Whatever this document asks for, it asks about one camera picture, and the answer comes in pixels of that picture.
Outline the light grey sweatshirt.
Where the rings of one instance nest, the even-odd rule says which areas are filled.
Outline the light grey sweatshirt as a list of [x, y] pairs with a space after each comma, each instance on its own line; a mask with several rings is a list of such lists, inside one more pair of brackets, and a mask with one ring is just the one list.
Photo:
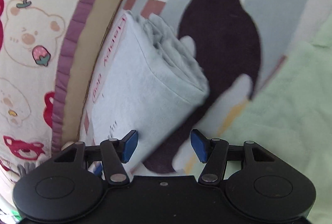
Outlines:
[[205, 102], [209, 83], [193, 51], [161, 17], [127, 11], [118, 29], [91, 120], [97, 144], [138, 132], [138, 146], [124, 166], [131, 170]]

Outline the light green blanket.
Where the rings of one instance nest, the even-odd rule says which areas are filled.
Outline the light green blanket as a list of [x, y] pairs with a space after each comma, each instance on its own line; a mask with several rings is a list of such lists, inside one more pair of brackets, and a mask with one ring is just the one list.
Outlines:
[[253, 140], [306, 175], [317, 191], [309, 219], [331, 223], [331, 19], [298, 45], [222, 138]]

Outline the striped pink grey rug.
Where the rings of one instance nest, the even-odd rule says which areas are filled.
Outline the striped pink grey rug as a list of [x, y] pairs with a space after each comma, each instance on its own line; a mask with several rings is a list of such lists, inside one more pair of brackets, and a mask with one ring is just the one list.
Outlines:
[[216, 136], [227, 129], [270, 81], [291, 47], [311, 39], [331, 12], [331, 0], [124, 0], [101, 48], [83, 110], [80, 138], [88, 145], [98, 145], [92, 107], [101, 91], [99, 78], [110, 69], [127, 11], [144, 18], [161, 17], [193, 51], [209, 83], [205, 102], [138, 164], [155, 173], [171, 173], [188, 169], [194, 161], [191, 130]]

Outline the cartoon bear bed sheet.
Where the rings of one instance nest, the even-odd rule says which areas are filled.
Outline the cartoon bear bed sheet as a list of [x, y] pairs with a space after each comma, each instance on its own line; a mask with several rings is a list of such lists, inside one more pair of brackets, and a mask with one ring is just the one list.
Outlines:
[[71, 68], [95, 0], [1, 0], [1, 214], [15, 223], [23, 172], [61, 148], [53, 131], [59, 63]]

